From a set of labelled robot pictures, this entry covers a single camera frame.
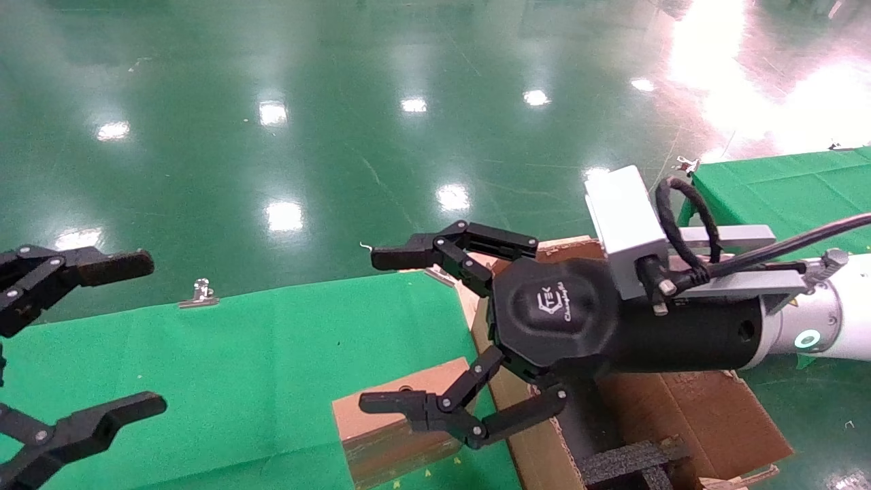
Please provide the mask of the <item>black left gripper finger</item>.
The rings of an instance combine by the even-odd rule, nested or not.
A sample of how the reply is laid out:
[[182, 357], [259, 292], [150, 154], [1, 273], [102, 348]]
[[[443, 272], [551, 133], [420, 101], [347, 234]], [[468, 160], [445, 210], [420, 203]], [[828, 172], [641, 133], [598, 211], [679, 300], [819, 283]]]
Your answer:
[[129, 281], [154, 270], [144, 249], [113, 255], [94, 247], [10, 249], [1, 255], [1, 335], [15, 337], [75, 288]]
[[72, 412], [53, 425], [2, 404], [3, 436], [22, 444], [2, 464], [3, 489], [38, 489], [65, 466], [109, 449], [125, 427], [167, 409], [164, 397], [144, 391]]

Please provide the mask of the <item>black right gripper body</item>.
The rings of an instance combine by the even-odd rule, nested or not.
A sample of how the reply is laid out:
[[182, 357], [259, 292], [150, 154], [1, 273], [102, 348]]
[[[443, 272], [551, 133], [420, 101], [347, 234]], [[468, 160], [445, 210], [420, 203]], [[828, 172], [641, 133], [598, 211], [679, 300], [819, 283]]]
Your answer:
[[759, 299], [689, 299], [657, 316], [603, 261], [523, 258], [495, 275], [489, 337], [516, 376], [738, 370], [758, 353]]

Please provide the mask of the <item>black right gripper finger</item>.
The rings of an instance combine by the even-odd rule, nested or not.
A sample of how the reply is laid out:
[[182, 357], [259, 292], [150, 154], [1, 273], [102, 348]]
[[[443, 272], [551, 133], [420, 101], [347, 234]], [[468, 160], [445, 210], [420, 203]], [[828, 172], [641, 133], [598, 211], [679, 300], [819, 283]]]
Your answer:
[[438, 265], [479, 297], [493, 291], [493, 273], [470, 257], [488, 255], [504, 261], [533, 259], [538, 239], [497, 227], [458, 220], [435, 233], [414, 233], [401, 247], [371, 248], [372, 267], [379, 271], [429, 269]]
[[426, 391], [362, 393], [359, 408], [367, 414], [401, 414], [413, 431], [448, 432], [464, 446], [477, 450], [557, 416], [568, 400], [564, 387], [553, 385], [505, 410], [476, 418], [467, 407], [506, 359], [500, 348], [491, 346], [441, 395]]

